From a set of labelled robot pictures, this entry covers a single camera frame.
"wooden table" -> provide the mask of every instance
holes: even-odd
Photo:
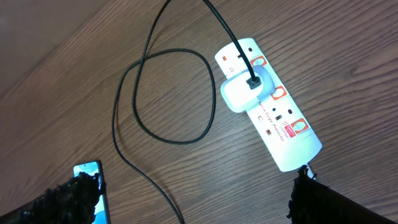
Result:
[[[1,1],[0,214],[65,182],[73,165],[101,159],[113,223],[176,223],[163,197],[116,154],[111,109],[118,81],[140,58],[164,0]],[[318,134],[319,181],[398,222],[398,2],[212,0],[237,38],[252,37]],[[199,0],[174,0],[150,52],[189,48],[210,62],[213,126],[200,142],[149,137],[131,111],[131,72],[121,93],[124,155],[180,207],[186,223],[290,223],[296,172],[281,173],[248,116],[220,95],[214,54],[230,43]],[[201,60],[146,63],[138,110],[156,134],[197,137],[211,108]]]

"black cable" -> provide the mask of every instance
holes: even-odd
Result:
[[[184,220],[183,220],[183,218],[182,218],[182,215],[181,215],[180,212],[176,209],[176,207],[174,206],[174,204],[172,203],[172,201],[169,199],[169,197],[165,194],[165,192],[164,192],[164,191],[163,191],[151,178],[149,178],[145,173],[143,173],[143,171],[141,171],[141,170],[138,169],[136,166],[134,166],[133,164],[131,164],[131,163],[123,156],[123,154],[121,153],[121,151],[120,151],[120,149],[119,149],[119,147],[118,147],[118,143],[117,143],[117,141],[116,141],[116,134],[115,134],[116,109],[117,109],[117,105],[118,105],[118,103],[119,103],[119,96],[120,96],[120,91],[121,91],[121,88],[122,88],[122,85],[123,85],[123,81],[124,81],[126,75],[128,74],[128,72],[129,72],[131,69],[133,69],[135,66],[137,66],[137,65],[138,65],[139,67],[138,67],[138,72],[137,72],[137,76],[136,76],[136,82],[135,82],[135,84],[134,84],[134,89],[133,89],[133,92],[132,92],[132,112],[133,112],[133,115],[134,115],[134,117],[135,117],[135,119],[136,119],[138,125],[139,125],[147,134],[149,134],[150,136],[152,136],[153,138],[155,138],[155,139],[157,139],[157,140],[159,140],[159,141],[166,142],[166,143],[169,143],[169,144],[191,144],[191,143],[194,143],[194,142],[197,142],[197,141],[203,139],[203,138],[206,136],[206,134],[209,132],[209,130],[210,130],[210,128],[211,128],[211,125],[213,124],[213,120],[214,120],[215,113],[216,113],[216,85],[215,85],[215,81],[214,81],[213,72],[211,71],[210,65],[209,65],[209,63],[207,62],[207,60],[206,60],[202,55],[200,55],[198,52],[193,51],[193,50],[189,50],[189,49],[168,49],[168,50],[163,50],[163,51],[160,51],[160,52],[157,52],[157,53],[154,53],[154,54],[151,54],[151,55],[146,56],[147,49],[148,49],[148,45],[149,45],[149,41],[150,41],[150,38],[152,37],[152,33],[153,33],[154,29],[155,29],[156,23],[157,23],[157,21],[159,20],[160,15],[163,13],[164,9],[165,9],[165,8],[167,7],[167,5],[170,3],[170,1],[171,1],[171,0],[166,0],[165,4],[162,6],[162,8],[160,9],[158,15],[156,16],[155,21],[154,21],[154,23],[153,23],[153,25],[152,25],[152,27],[151,27],[151,29],[150,29],[150,32],[149,32],[149,35],[148,35],[148,38],[147,38],[147,42],[146,42],[145,47],[144,47],[144,52],[142,53],[142,57],[141,57],[140,61],[136,61],[136,62],[134,62],[132,65],[130,65],[130,66],[126,69],[126,71],[123,73],[123,76],[122,76],[121,79],[120,79],[118,89],[116,90],[116,97],[115,97],[114,104],[113,104],[113,112],[112,112],[112,139],[113,139],[114,147],[115,147],[116,151],[118,152],[120,158],[121,158],[127,165],[129,165],[129,166],[130,166],[131,168],[133,168],[136,172],[138,172],[141,176],[143,176],[145,179],[147,179],[147,180],[148,180],[148,181],[149,181],[149,182],[150,182],[162,195],[163,195],[163,197],[164,197],[164,198],[166,199],[166,201],[169,203],[169,205],[171,206],[171,208],[172,208],[172,210],[174,211],[175,215],[177,216],[179,222],[180,222],[181,224],[183,224],[183,223],[184,223]],[[212,11],[212,13],[216,16],[216,18],[219,20],[219,22],[221,23],[221,25],[222,25],[222,26],[224,27],[224,29],[227,31],[228,35],[231,37],[231,39],[232,39],[232,41],[234,42],[234,44],[235,44],[237,50],[238,50],[239,53],[241,54],[241,56],[242,56],[242,58],[243,58],[245,64],[247,65],[247,67],[248,67],[248,69],[249,69],[249,73],[250,73],[250,75],[251,75],[251,80],[252,80],[252,82],[255,82],[255,81],[258,79],[258,77],[256,77],[256,76],[254,75],[254,71],[253,71],[253,69],[252,69],[252,66],[251,66],[251,64],[250,64],[250,62],[249,62],[249,60],[248,60],[248,58],[247,58],[246,55],[244,54],[243,49],[242,49],[242,47],[240,46],[238,40],[235,38],[234,34],[232,33],[231,29],[230,29],[230,28],[228,27],[228,25],[225,23],[224,19],[223,19],[223,18],[221,17],[221,15],[217,12],[217,10],[214,8],[214,6],[209,2],[209,0],[203,0],[203,2],[210,8],[210,10]],[[159,56],[159,55],[162,55],[162,54],[171,53],[171,52],[187,52],[187,53],[191,53],[191,54],[194,54],[194,55],[198,56],[198,57],[199,57],[200,59],[202,59],[203,62],[205,63],[205,65],[206,65],[206,67],[207,67],[207,69],[208,69],[208,71],[209,71],[209,75],[210,75],[211,89],[212,89],[212,92],[213,92],[213,104],[212,104],[212,107],[211,107],[210,120],[209,120],[209,123],[208,123],[206,129],[204,130],[204,132],[203,132],[199,137],[197,137],[196,139],[193,139],[193,140],[190,140],[190,141],[171,141],[171,140],[164,139],[164,138],[161,138],[161,137],[155,135],[154,133],[152,133],[151,131],[149,131],[149,130],[145,127],[145,125],[142,123],[141,119],[139,118],[138,112],[137,112],[137,103],[136,103],[136,100],[137,100],[137,90],[138,90],[139,79],[140,79],[141,73],[142,73],[142,68],[143,68],[143,66],[144,66],[145,61],[148,60],[148,59],[151,59],[151,58],[153,58],[153,57],[156,57],[156,56]]]

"white power strip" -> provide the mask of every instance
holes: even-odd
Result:
[[[239,40],[239,44],[252,66],[263,66],[275,85],[271,95],[246,110],[260,137],[282,172],[308,164],[322,143],[256,42],[248,38]],[[223,47],[215,59],[228,80],[248,69],[233,43]]]

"smartphone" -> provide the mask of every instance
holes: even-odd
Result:
[[[102,181],[104,181],[101,161],[91,161],[84,164],[75,165],[73,167],[73,176],[78,176],[80,172],[85,172],[88,175],[94,175],[96,173],[99,173],[99,186],[101,185]],[[95,205],[94,214],[95,220],[93,224],[111,224],[106,193],[99,196],[99,201]]]

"phone screen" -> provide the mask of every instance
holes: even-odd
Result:
[[[88,175],[94,175],[96,173],[100,174],[100,166],[96,161],[93,161],[73,167],[73,175],[75,177],[78,176],[80,172],[86,172]],[[101,185],[102,182],[102,174],[100,176],[101,177],[99,178],[99,185]],[[99,201],[95,205],[95,220],[93,222],[94,224],[108,224],[105,211],[106,205],[103,196],[104,195],[99,196]]]

